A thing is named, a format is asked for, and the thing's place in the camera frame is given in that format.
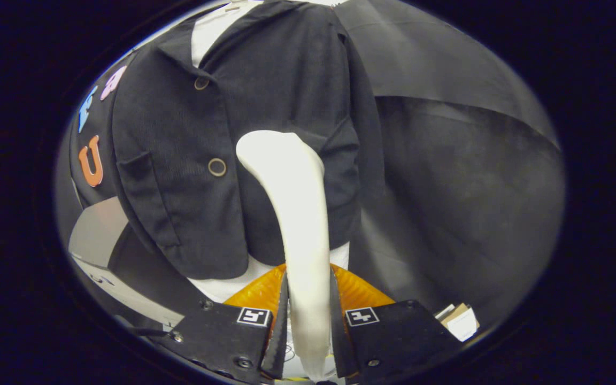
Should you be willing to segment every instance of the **orange foam pad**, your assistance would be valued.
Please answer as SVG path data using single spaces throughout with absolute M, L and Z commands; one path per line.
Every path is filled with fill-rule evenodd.
M 337 287 L 342 304 L 342 316 L 347 310 L 361 309 L 361 307 L 375 307 L 393 304 L 394 300 L 377 290 L 362 278 L 348 270 L 336 265 L 330 265 L 337 278 Z M 239 290 L 226 305 L 239 307 L 254 307 L 255 309 L 268 309 L 272 312 L 272 325 L 276 319 L 279 307 L 279 292 L 282 286 L 282 277 L 287 270 L 286 265 L 279 265 L 264 275 L 256 278 L 242 290 Z

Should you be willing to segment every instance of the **black cloth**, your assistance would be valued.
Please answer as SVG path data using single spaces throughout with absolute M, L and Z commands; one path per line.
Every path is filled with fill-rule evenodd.
M 272 129 L 296 133 L 320 155 L 330 248 L 349 241 L 360 200 L 383 190 L 383 150 L 369 80 L 334 12 L 257 5 L 199 68 L 195 21 L 136 51 L 114 91 L 114 182 L 137 234 L 189 278 L 237 277 L 249 253 L 283 263 L 271 202 L 235 155 L 244 134 Z M 208 169 L 213 158 L 227 165 L 222 177 Z

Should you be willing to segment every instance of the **jacket pocket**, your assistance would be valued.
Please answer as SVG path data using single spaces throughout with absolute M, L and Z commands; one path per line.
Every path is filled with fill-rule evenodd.
M 179 246 L 178 234 L 158 188 L 151 152 L 118 161 L 116 165 L 127 200 L 149 236 L 160 247 Z

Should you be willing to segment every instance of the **gray panel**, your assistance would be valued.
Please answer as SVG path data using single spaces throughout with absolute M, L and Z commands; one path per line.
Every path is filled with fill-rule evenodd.
M 68 251 L 79 260 L 106 268 L 125 225 L 127 217 L 117 197 L 91 205 L 78 218 Z
M 529 87 L 487 47 L 433 15 L 393 0 L 335 8 L 376 97 L 425 98 L 514 117 L 556 147 L 550 120 Z

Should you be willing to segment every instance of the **jacket collar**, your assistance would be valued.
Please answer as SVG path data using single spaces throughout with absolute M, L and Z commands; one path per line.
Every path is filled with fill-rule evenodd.
M 250 10 L 249 13 L 237 19 L 228 29 L 218 36 L 208 52 L 203 56 L 199 68 L 205 71 L 206 68 L 215 65 L 215 63 L 224 56 L 226 51 L 229 51 L 230 48 L 242 41 L 245 36 L 242 32 L 247 31 L 261 20 L 278 17 L 303 4 L 304 3 L 301 2 L 290 2 L 289 0 L 265 0 L 262 4 Z M 196 75 L 201 72 L 191 63 L 191 32 L 194 30 L 196 20 L 207 13 L 208 12 L 201 12 L 185 20 L 181 24 L 173 27 L 170 31 L 165 32 L 156 42 L 156 47 L 165 56 L 168 56 L 178 63 L 179 66 L 188 73 Z

